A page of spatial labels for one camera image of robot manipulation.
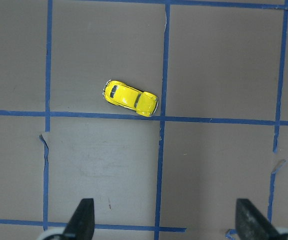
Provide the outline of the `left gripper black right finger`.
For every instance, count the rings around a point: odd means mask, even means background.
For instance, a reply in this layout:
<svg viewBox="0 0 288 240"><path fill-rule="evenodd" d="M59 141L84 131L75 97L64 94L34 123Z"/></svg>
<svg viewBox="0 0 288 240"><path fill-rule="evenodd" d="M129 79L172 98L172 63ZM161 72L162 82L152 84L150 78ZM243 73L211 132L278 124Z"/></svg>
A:
<svg viewBox="0 0 288 240"><path fill-rule="evenodd" d="M238 198L235 229L241 240L276 240L279 233L264 215L246 198Z"/></svg>

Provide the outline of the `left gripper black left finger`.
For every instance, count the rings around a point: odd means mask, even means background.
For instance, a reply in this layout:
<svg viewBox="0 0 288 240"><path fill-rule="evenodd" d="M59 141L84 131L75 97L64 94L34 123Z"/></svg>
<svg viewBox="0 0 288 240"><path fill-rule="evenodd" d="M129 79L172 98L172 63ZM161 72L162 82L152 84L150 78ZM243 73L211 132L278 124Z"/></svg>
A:
<svg viewBox="0 0 288 240"><path fill-rule="evenodd" d="M65 227L64 240L91 240L95 230L94 200L84 198Z"/></svg>

